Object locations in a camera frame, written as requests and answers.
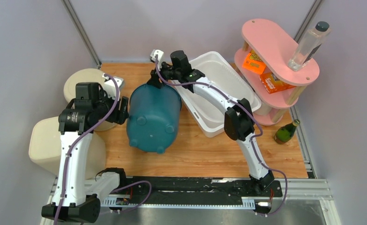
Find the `cream large bucket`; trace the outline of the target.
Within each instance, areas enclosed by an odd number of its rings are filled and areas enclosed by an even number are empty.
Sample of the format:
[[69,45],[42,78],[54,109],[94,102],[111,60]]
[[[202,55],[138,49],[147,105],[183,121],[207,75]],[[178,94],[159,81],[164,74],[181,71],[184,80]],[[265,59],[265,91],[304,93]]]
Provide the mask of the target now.
[[[115,92],[115,88],[111,88],[112,85],[112,81],[107,81],[103,75],[105,72],[99,70],[99,69],[95,69],[95,68],[87,68],[87,69],[82,69],[79,70],[77,72],[75,72],[74,74],[72,74],[67,81],[64,84],[64,97],[67,101],[67,103],[69,103],[73,98],[75,98],[75,86],[77,83],[82,83],[82,82],[97,82],[99,84],[101,84],[101,86],[103,87],[103,89],[106,90],[106,92],[108,93],[109,97],[109,91],[112,91],[112,93],[116,94]],[[114,79],[116,80],[120,93],[121,90],[124,88],[125,86],[125,81],[123,78],[121,77],[117,77],[115,75],[113,75]],[[111,123],[108,121],[104,121],[102,122],[95,130],[96,131],[106,131],[109,129],[112,129],[113,127],[115,127],[117,124],[116,123]]]

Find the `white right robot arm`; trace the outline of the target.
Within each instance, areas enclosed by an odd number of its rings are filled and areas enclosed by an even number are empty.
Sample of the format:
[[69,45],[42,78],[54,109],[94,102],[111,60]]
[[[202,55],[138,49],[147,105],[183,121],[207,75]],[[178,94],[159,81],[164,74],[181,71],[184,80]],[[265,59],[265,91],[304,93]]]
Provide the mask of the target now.
[[224,114],[224,131],[239,145],[247,165],[249,177],[253,181],[252,189],[257,195],[265,195],[271,189],[274,175],[266,165],[256,141],[255,121],[250,102],[237,99],[213,85],[206,75],[192,68],[183,50],[171,53],[171,64],[163,61],[164,52],[154,49],[150,61],[155,63],[148,84],[158,89],[165,85],[181,86],[201,96]]

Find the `teal plastic bucket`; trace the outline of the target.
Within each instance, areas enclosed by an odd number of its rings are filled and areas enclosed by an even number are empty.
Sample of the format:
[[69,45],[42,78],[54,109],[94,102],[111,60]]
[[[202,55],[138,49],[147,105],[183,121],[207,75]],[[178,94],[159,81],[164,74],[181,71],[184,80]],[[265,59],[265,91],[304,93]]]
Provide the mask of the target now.
[[129,146],[163,154],[175,141],[182,102],[178,92],[166,85],[136,88],[129,100],[126,132]]

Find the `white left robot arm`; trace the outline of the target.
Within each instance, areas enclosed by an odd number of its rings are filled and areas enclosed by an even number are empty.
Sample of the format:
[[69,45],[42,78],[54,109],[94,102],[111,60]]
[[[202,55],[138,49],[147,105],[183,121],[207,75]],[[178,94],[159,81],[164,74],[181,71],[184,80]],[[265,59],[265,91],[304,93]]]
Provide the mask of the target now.
[[128,118],[128,98],[120,96],[120,81],[80,82],[73,98],[58,117],[61,158],[58,183],[50,204],[42,207],[44,218],[57,222],[94,223],[101,202],[113,190],[123,194],[128,188],[125,172],[104,169],[105,176],[85,188],[85,170],[94,129],[103,121],[123,124]]

